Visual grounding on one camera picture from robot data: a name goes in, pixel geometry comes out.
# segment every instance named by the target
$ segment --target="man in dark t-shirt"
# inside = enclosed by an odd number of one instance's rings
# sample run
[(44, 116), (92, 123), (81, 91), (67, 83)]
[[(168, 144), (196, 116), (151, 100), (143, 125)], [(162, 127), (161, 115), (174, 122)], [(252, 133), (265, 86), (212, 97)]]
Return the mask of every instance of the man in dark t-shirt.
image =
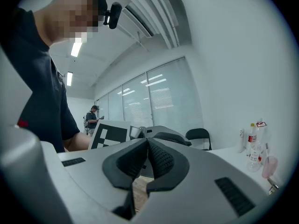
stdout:
[(89, 129), (89, 136), (91, 136), (91, 137), (93, 136), (94, 129), (97, 126), (97, 123), (98, 123), (97, 116), (95, 115), (97, 109), (98, 109), (97, 106), (94, 105), (91, 108), (90, 112), (88, 112), (86, 114), (86, 120), (88, 122), (87, 127)]
[[(68, 108), (50, 46), (97, 27), (106, 11), (106, 0), (53, 0), (34, 13), (18, 8), (1, 40), (11, 64), (33, 92), (18, 125), (53, 144), (58, 153), (88, 149), (90, 137), (79, 132)], [(36, 113), (41, 107), (43, 115)]]

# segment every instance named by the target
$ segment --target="person in background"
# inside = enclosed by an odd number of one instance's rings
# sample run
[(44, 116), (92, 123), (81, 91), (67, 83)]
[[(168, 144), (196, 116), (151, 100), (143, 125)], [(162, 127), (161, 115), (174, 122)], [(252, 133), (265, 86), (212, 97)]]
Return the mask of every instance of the person in background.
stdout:
[[(106, 11), (106, 0), (53, 0), (34, 13), (17, 7), (1, 39), (12, 66), (32, 91), (18, 125), (51, 143), (57, 153), (88, 149), (90, 137), (80, 133), (69, 110), (49, 49), (97, 28)], [(40, 107), (43, 115), (36, 115)]]
[(97, 126), (97, 123), (98, 123), (98, 119), (97, 119), (97, 117), (96, 117), (96, 115), (95, 115), (97, 109), (98, 109), (97, 106), (94, 105), (94, 106), (91, 108), (90, 112), (88, 112), (88, 113), (86, 114), (86, 120), (87, 120), (87, 122), (88, 122), (87, 127), (88, 127), (88, 129), (89, 129), (89, 136), (90, 136), (90, 137), (93, 136), (94, 129), (95, 129), (95, 127)]

